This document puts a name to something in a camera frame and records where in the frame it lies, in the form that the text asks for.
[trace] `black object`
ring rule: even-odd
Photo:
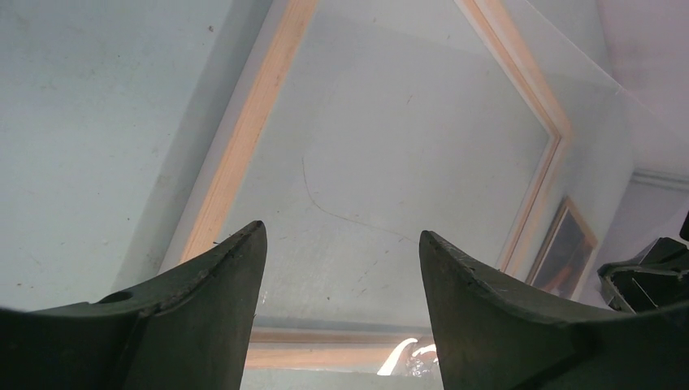
[[[602,310],[528,286],[432,232],[419,252],[444,388],[689,388],[686,302]]]
[[[679,236],[682,237],[683,240],[689,241],[689,211],[687,212],[687,217],[684,219],[682,228],[679,230]]]
[[[655,310],[689,300],[689,250],[660,238],[626,262],[598,269],[600,294],[611,308],[628,313]]]
[[[98,303],[0,310],[0,388],[238,389],[266,250],[254,222]]]

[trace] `wooden molding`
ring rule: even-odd
[[[328,348],[328,349],[264,349],[249,347],[246,369],[259,368],[325,368],[383,365],[395,348]]]
[[[584,268],[582,269],[582,273],[579,274],[579,279],[577,280],[577,286],[579,286],[579,284],[581,282],[583,272],[589,267],[589,263],[593,262],[594,258],[592,255],[594,254],[594,252],[596,251],[596,247],[598,246],[598,239],[596,238],[596,234],[588,226],[586,219],[584,219],[583,215],[581,215],[581,213],[579,212],[579,209],[574,204],[572,199],[570,197],[565,197],[565,199],[560,204],[560,207],[557,209],[557,213],[555,214],[555,217],[552,219],[551,226],[548,229],[548,234],[546,235],[545,240],[544,240],[544,244],[541,245],[539,253],[536,256],[536,261],[535,261],[534,265],[531,267],[531,270],[529,271],[529,275],[526,277],[526,280],[525,280],[526,284],[529,284],[529,285],[533,284],[536,275],[538,275],[541,267],[543,266],[543,261],[545,260],[545,257],[547,255],[548,251],[550,250],[550,245],[553,243],[553,239],[555,238],[555,235],[560,230],[560,227],[562,225],[562,221],[564,220],[564,217],[567,214],[567,212],[569,212],[572,215],[572,218],[574,218],[574,221],[577,223],[578,227],[581,229],[581,231],[584,235],[583,242],[585,242],[586,244],[591,246],[591,253],[589,254],[589,256],[587,258],[587,263],[584,265]]]
[[[571,123],[501,0],[455,3],[550,136],[498,262],[501,271],[514,274],[547,205],[553,179],[570,143]]]
[[[319,0],[289,0],[194,221],[180,263],[213,245]]]
[[[254,327],[251,330],[249,342],[252,344],[397,345],[400,341],[409,338],[428,340],[432,339],[432,335],[430,330],[427,334],[407,334]]]

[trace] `picture frame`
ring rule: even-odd
[[[598,240],[577,210],[565,197],[536,256],[526,283],[547,293],[571,299]]]

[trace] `white wall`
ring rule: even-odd
[[[597,1],[612,75],[633,97],[637,167],[689,176],[689,2]]]
[[[618,95],[617,83],[525,0],[503,3],[572,125],[570,148],[548,194],[526,261],[516,270],[516,276],[525,279],[564,196],[572,198],[599,243],[602,242],[634,163],[624,117],[625,101]],[[589,18],[577,25],[578,33],[570,31],[570,35],[581,36],[584,29],[592,29],[597,15],[591,13]],[[588,50],[605,52],[603,37],[588,34],[592,40],[587,44]]]
[[[156,274],[270,3],[0,2],[0,305]]]
[[[611,72],[596,0],[520,0],[529,2],[549,23],[605,72]]]
[[[600,296],[598,268],[608,262],[629,260],[660,237],[677,239],[687,210],[689,192],[631,182],[579,301],[607,307]]]

